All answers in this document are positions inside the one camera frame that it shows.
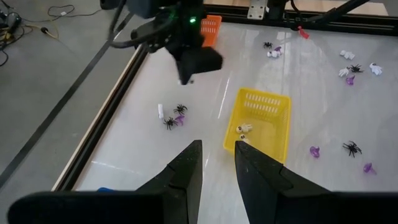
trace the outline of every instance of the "orange basket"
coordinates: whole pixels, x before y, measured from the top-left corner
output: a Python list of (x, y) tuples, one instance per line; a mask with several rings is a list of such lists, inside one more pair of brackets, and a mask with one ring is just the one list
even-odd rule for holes
[(221, 20), (221, 16), (209, 15), (206, 19), (201, 20), (201, 34), (205, 36), (203, 47), (214, 47), (216, 45)]

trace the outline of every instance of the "red clip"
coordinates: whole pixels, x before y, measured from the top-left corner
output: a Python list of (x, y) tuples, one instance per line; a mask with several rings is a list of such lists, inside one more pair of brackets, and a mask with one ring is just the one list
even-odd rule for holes
[(308, 39), (310, 34), (306, 33), (301, 26), (298, 27), (299, 34), (304, 37), (304, 39)]

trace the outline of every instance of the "black spider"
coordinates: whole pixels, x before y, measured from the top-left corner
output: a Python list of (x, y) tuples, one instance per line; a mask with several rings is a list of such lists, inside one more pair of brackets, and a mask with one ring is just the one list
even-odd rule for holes
[(164, 119), (164, 124), (166, 124), (168, 130), (171, 130), (173, 125), (178, 126), (178, 123), (171, 117), (168, 120)]
[(343, 148), (348, 149), (349, 150), (348, 156), (350, 156), (352, 153), (354, 158), (357, 152), (360, 152), (362, 154), (362, 150), (353, 141), (350, 141), (349, 144), (343, 143)]
[(174, 109), (174, 113), (184, 114), (184, 111), (188, 110), (188, 108), (184, 105), (177, 105), (177, 109)]
[(264, 48), (268, 47), (269, 49), (272, 48), (272, 43), (271, 42), (264, 42), (264, 45), (262, 46)]
[(353, 73), (361, 73), (361, 72), (363, 72), (363, 70), (361, 70), (361, 66), (360, 65), (351, 65), (350, 66), (350, 69), (351, 69), (351, 71), (353, 72)]

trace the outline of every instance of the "metal bracket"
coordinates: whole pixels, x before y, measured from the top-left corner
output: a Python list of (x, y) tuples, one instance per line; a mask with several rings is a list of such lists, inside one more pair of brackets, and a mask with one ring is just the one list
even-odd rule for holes
[(248, 19), (262, 20), (266, 9), (266, 0), (250, 0)]

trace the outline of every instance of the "green led light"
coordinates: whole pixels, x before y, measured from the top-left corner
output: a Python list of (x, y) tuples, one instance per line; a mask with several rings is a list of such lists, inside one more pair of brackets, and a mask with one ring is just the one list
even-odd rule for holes
[(197, 21), (197, 19), (195, 17), (191, 17), (191, 19), (189, 20), (190, 23), (194, 23), (196, 21)]

